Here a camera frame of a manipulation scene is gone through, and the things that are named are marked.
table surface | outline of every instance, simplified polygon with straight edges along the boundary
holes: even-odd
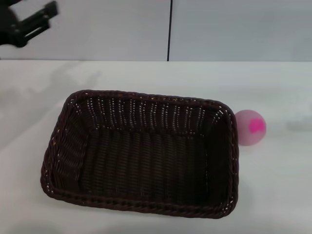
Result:
[[[240,147],[239,201],[219,220],[80,207],[39,178],[65,99],[81,89],[215,99],[267,122]],[[312,63],[0,61],[0,233],[312,233]]]

